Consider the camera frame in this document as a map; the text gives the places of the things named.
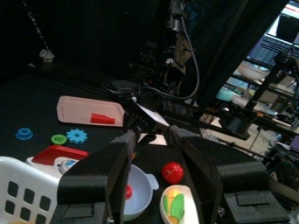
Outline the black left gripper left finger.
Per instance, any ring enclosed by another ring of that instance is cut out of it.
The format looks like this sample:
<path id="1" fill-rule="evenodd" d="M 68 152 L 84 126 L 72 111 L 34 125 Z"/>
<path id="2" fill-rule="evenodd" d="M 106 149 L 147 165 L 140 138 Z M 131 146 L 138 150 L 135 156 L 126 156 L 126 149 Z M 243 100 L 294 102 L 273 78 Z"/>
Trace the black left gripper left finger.
<path id="1" fill-rule="evenodd" d="M 135 145 L 130 130 L 63 174 L 51 224 L 124 224 Z"/>

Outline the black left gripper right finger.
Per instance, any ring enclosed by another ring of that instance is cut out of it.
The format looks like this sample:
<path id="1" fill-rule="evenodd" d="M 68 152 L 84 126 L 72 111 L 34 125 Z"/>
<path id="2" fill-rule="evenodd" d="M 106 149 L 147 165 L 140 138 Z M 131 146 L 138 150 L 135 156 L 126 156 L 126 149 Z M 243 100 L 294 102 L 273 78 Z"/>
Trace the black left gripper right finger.
<path id="1" fill-rule="evenodd" d="M 262 162 L 176 126 L 170 135 L 187 168 L 200 224 L 289 223 Z"/>

